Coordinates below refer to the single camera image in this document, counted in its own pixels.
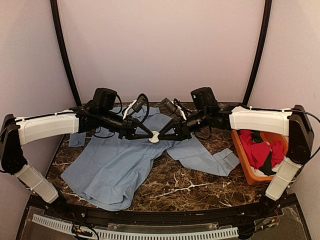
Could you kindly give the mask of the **round floral brooch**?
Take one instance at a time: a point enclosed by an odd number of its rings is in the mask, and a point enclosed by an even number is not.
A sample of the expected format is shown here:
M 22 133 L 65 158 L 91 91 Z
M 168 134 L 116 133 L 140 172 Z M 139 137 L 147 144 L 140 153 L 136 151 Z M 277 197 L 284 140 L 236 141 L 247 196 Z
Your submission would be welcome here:
M 159 132 L 158 131 L 155 131 L 153 130 L 152 131 L 152 137 L 148 139 L 148 141 L 152 144 L 156 144 L 158 143 L 160 140 L 159 140 Z

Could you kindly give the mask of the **light blue shirt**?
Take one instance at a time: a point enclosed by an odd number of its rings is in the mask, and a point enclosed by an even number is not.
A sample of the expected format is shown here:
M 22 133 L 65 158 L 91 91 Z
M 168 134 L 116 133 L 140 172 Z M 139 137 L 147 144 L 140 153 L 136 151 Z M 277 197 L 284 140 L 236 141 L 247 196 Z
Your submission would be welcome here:
M 227 177 L 240 163 L 230 149 L 211 154 L 194 136 L 151 143 L 147 139 L 119 139 L 102 128 L 61 178 L 90 204 L 107 211 L 124 210 L 131 206 L 135 191 L 163 152 L 185 168 L 220 177 Z

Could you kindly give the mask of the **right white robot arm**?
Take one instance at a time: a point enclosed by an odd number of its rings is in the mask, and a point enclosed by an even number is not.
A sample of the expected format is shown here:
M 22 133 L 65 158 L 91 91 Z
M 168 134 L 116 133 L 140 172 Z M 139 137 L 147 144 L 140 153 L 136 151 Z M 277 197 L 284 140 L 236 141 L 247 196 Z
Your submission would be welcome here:
M 157 138 L 183 141 L 204 127 L 230 130 L 247 183 L 269 183 L 266 198 L 255 205 L 255 213 L 266 217 L 274 210 L 274 201 L 315 156 L 310 113 L 301 105 L 288 109 L 252 108 L 242 104 L 220 107 L 209 87 L 192 91 L 191 97 L 196 113 L 184 109 L 177 99 L 162 100 L 174 116 Z

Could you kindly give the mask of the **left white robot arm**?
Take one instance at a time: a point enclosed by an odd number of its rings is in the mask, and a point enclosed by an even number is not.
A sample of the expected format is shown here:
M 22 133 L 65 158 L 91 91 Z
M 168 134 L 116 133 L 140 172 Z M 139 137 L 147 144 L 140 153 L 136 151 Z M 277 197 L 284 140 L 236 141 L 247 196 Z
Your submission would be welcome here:
M 145 117 L 139 120 L 129 114 L 129 110 L 137 113 L 147 105 L 147 96 L 140 94 L 123 115 L 112 111 L 115 101 L 120 99 L 114 90 L 97 88 L 93 98 L 82 106 L 29 117 L 7 114 L 0 128 L 0 171 L 16 177 L 32 193 L 50 204 L 58 217 L 67 218 L 71 213 L 70 206 L 44 176 L 59 138 L 98 128 L 118 133 L 119 138 L 127 140 L 153 136 L 144 126 Z

